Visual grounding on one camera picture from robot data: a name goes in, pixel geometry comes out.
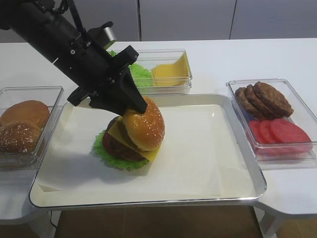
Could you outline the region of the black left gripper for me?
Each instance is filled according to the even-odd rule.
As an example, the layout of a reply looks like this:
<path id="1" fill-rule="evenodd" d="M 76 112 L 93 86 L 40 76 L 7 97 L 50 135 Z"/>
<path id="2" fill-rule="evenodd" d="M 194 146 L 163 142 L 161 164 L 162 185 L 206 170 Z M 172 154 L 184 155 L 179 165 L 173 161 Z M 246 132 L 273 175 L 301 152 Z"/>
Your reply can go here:
<path id="1" fill-rule="evenodd" d="M 128 46 L 111 56 L 96 41 L 92 31 L 57 29 L 56 43 L 60 53 L 55 66 L 74 81 L 78 88 L 68 101 L 79 105 L 89 97 L 89 106 L 122 116 L 127 109 L 145 113 L 148 104 L 137 89 L 129 66 L 138 58 Z"/>

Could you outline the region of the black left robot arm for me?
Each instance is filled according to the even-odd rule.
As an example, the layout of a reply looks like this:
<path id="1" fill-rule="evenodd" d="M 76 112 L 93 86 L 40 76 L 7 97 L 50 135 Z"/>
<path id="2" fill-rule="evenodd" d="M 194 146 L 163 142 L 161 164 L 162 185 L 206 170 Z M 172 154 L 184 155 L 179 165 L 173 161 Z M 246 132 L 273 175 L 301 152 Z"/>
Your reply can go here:
<path id="1" fill-rule="evenodd" d="M 137 89 L 129 67 L 138 53 L 128 46 L 111 56 L 115 42 L 112 22 L 86 30 L 74 1 L 3 0 L 0 27 L 13 30 L 76 85 L 68 101 L 123 115 L 127 109 L 144 113 L 147 103 Z"/>

